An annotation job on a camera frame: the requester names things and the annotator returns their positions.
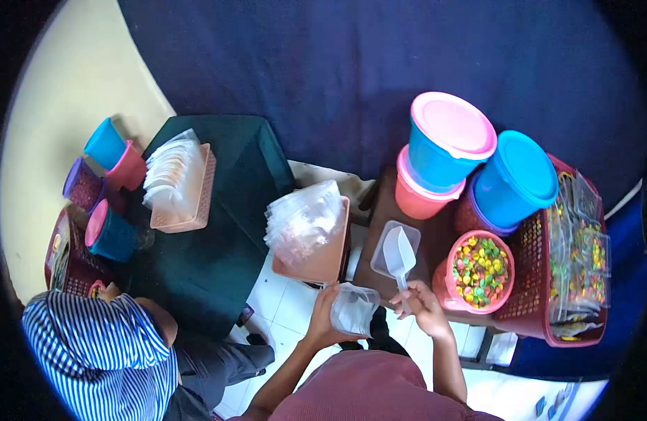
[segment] stack of plastic bags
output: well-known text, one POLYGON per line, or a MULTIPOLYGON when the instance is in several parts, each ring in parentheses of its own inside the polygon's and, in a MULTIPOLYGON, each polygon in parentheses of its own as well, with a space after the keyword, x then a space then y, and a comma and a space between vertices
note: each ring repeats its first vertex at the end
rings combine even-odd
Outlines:
POLYGON ((341 229, 342 197, 335 181, 323 181, 268 205, 265 243, 286 265, 296 267, 341 229))
POLYGON ((146 160, 143 205, 168 214, 174 223, 188 222, 197 213, 205 163, 193 129, 169 140, 146 160))

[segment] colorful candy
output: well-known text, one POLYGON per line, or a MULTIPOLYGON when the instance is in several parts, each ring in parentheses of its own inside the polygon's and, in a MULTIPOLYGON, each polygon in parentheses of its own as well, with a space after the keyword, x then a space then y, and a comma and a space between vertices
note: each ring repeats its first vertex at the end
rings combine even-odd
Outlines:
POLYGON ((452 265, 457 292, 473 308, 498 300, 508 271, 508 255, 494 240, 472 236, 462 241, 452 265))

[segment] woman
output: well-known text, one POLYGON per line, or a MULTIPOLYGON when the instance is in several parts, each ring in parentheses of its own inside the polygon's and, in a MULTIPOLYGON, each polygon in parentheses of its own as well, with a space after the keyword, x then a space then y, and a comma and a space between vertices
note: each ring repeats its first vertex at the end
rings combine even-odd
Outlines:
MULTIPOLYGON (((424 282, 407 284, 403 294, 417 325, 433 339, 433 392, 426 390, 419 368, 400 351, 402 347, 387 345, 390 341, 372 343, 370 347, 376 349, 345 350, 332 356, 293 392, 320 349, 359 339, 331 326, 330 310, 339 291, 335 286, 319 292, 304 339, 255 394, 243 416, 231 420, 498 420, 466 406, 466 383, 445 314, 424 282)), ((400 294, 391 302, 399 319, 404 319, 400 294)))

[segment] red plastic basket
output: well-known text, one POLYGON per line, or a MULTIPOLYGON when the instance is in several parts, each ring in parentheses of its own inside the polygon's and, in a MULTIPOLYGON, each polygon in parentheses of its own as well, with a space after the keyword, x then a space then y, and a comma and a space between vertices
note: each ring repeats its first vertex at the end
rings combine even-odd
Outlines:
MULTIPOLYGON (((557 173, 576 174, 569 165, 548 154, 557 173)), ((597 191, 591 181, 589 185, 597 191)), ((578 348, 597 344, 606 328, 607 309, 599 311, 602 327, 580 334, 580 341, 562 341, 550 333, 548 299, 550 297, 550 251, 548 249, 546 210, 540 210, 521 222, 511 235, 508 246, 515 257, 515 284, 506 304, 492 316, 498 329, 518 335, 543 339, 555 348, 578 348)), ((599 216, 601 231, 606 232, 604 212, 599 216)))

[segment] hand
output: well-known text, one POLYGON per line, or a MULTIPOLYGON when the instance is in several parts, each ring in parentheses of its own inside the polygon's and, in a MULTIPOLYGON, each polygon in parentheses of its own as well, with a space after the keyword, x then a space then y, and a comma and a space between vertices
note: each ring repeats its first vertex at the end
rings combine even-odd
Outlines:
POLYGON ((324 288, 319 291, 317 300, 314 303, 312 319, 309 322, 307 334, 302 340, 314 352, 318 352, 339 342, 367 339, 365 336, 342 333, 330 323, 330 309, 333 307, 333 301, 335 301, 338 293, 339 284, 324 288))
POLYGON ((117 298, 122 294, 122 291, 120 291, 120 288, 117 288, 117 285, 115 285, 115 282, 111 282, 105 290, 99 292, 99 298, 104 300, 105 302, 111 302, 114 299, 117 298))
POLYGON ((412 309, 417 325, 431 338, 449 338, 454 336, 452 328, 447 323, 447 318, 443 309, 438 303, 436 294, 431 291, 422 281, 410 281, 407 283, 407 291, 399 292, 395 297, 389 300, 396 305, 395 314, 400 315, 399 320, 408 315, 403 311, 401 298, 405 297, 407 303, 412 309))

